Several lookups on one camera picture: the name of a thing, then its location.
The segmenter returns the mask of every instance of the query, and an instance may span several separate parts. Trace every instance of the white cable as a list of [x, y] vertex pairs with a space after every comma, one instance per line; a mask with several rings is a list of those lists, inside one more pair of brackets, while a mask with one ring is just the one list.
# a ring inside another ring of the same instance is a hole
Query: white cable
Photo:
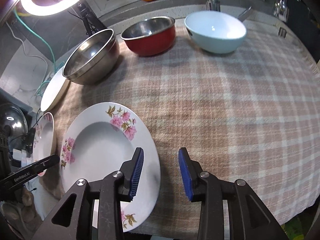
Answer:
[[38, 58], [42, 59], [42, 60], [45, 62], [45, 64], [46, 64], [47, 67], [46, 67], [46, 70], [45, 70], [45, 73], [44, 73], [44, 77], [43, 77], [43, 79], [42, 79], [42, 82], [43, 82], [44, 79], [45, 79], [45, 77], [46, 77], [47, 71], [48, 71], [48, 63], [47, 63], [46, 60], [45, 60], [43, 57], [41, 57], [41, 56], [38, 56], [38, 55], [27, 55], [27, 54], [26, 54], [26, 48], [25, 48], [25, 46], [24, 46], [23, 40], [20, 39], [20, 38], [18, 38], [18, 37], [16, 37], [16, 36], [14, 35], [13, 30], [12, 30], [12, 28], [10, 27], [10, 25], [8, 24], [8, 22], [5, 22], [5, 23], [6, 23], [7, 26], [9, 27], [9, 29], [10, 29], [10, 31], [11, 31], [11, 33], [12, 33], [12, 36], [13, 36], [15, 39], [21, 41], [22, 46], [23, 46], [24, 55], [26, 55], [27, 57], [38, 57]]

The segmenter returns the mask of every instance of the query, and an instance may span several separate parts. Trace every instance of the checkered cloth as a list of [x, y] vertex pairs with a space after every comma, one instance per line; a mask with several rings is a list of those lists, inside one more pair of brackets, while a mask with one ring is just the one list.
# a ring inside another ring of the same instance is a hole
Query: checkered cloth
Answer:
[[301, 48], [248, 31], [234, 53], [213, 55], [180, 27], [163, 54], [138, 57], [124, 43], [120, 52], [121, 63], [108, 78], [94, 86], [71, 83], [53, 113], [58, 153], [76, 116], [99, 102], [127, 106], [148, 127], [161, 187], [152, 214], [134, 232], [196, 237], [200, 203], [185, 196], [180, 147], [219, 179], [246, 180], [280, 224], [314, 203], [320, 193], [320, 91]]

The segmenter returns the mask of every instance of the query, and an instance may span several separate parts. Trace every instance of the silver bolt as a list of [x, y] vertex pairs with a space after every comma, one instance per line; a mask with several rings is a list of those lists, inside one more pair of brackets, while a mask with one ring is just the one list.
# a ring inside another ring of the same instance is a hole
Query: silver bolt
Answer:
[[244, 186], [245, 185], [245, 181], [243, 179], [237, 179], [237, 184], [239, 186]]
[[85, 184], [85, 180], [84, 179], [78, 179], [77, 180], [77, 185], [78, 186], [83, 186]]
[[114, 171], [112, 173], [112, 176], [114, 176], [115, 178], [121, 177], [122, 176], [122, 172], [121, 171]]
[[209, 177], [209, 172], [207, 172], [207, 171], [201, 171], [201, 172], [200, 172], [200, 177], [201, 177], [201, 178], [207, 178], [207, 177]]

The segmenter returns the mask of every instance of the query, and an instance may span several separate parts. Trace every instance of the plate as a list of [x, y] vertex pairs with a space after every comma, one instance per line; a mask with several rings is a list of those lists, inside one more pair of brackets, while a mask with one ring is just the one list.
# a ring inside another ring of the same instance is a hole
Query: plate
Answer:
[[53, 76], [43, 93], [40, 104], [42, 112], [50, 111], [59, 102], [68, 87], [70, 81], [62, 75], [62, 71], [63, 67]]
[[[69, 127], [61, 148], [60, 175], [67, 192], [78, 179], [103, 179], [130, 160], [136, 147], [144, 150], [137, 195], [121, 202], [124, 232], [139, 226], [152, 212], [160, 189], [160, 163], [155, 143], [141, 119], [117, 103], [90, 106]], [[97, 227], [98, 203], [92, 225]]]
[[[36, 126], [36, 134], [33, 140], [33, 162], [54, 154], [56, 148], [57, 137], [54, 130], [53, 115], [51, 113], [45, 113]], [[38, 176], [42, 177], [45, 171], [46, 170], [39, 173]]]

